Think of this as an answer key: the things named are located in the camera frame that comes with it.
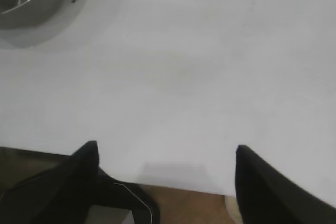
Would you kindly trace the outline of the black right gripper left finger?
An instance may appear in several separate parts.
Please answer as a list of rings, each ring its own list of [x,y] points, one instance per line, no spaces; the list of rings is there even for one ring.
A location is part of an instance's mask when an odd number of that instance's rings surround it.
[[[1,197],[1,223],[85,223],[99,168],[88,141],[58,166],[16,184]]]

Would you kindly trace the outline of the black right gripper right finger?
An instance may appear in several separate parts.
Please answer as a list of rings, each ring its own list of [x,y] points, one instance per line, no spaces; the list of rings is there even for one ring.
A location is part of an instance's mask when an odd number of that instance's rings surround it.
[[[246,145],[236,150],[235,190],[243,223],[335,223],[335,208],[305,191]]]

